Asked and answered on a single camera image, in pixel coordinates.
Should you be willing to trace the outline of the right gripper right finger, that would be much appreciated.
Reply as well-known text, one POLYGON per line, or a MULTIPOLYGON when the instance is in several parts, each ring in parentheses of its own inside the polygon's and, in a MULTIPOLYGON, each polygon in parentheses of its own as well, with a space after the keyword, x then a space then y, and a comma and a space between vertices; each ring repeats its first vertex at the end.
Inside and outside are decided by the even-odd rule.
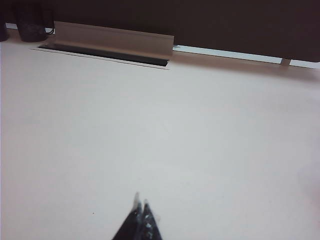
POLYGON ((162 240, 156 218, 147 199, 143 202, 143 210, 140 215, 136 234, 137 240, 162 240))

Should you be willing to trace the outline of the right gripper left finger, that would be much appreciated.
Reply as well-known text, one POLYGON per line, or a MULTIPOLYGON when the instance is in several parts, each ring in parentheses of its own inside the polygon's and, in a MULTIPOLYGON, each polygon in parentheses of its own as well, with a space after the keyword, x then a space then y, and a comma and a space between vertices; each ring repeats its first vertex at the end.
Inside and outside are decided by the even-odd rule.
POLYGON ((122 225, 112 238, 113 240, 136 240, 142 222, 142 202, 140 193, 136 192, 133 199, 132 208, 123 221, 122 225))

